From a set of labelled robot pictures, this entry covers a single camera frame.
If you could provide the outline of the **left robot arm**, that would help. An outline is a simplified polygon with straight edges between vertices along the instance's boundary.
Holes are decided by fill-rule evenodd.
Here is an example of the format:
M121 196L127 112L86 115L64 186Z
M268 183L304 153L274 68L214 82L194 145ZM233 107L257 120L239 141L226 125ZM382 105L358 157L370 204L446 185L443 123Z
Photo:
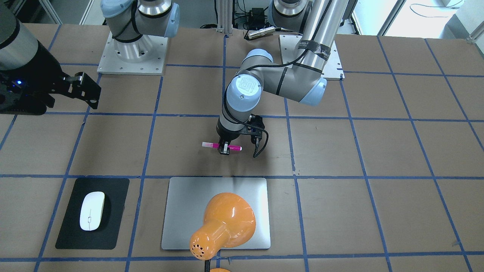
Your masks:
M301 33L294 48L292 61L276 64L263 49L251 50L239 71L223 93L222 111L216 131L217 149L230 154L230 143L240 135L251 136L253 157L265 149L261 140L268 140L261 116L253 115L263 91L289 100L315 106L322 99L327 85L322 76L331 54L347 0L272 0L268 6L268 20L273 26Z

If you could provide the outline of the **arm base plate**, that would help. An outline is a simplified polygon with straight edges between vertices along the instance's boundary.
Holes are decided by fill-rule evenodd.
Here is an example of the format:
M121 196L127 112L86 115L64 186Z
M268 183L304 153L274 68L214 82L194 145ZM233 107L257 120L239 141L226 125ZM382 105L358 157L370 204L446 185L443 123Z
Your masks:
M142 36L131 43L122 43L109 34L97 68L100 74L153 75L164 73L169 39Z
M295 60L298 55L295 48L297 43L301 40L301 36L293 36L289 34L281 34L279 36L279 45L281 49L281 60L283 63L289 63ZM322 76L327 81L344 79L344 71L341 60L337 50L336 42L333 42L331 47L331 54L327 60Z

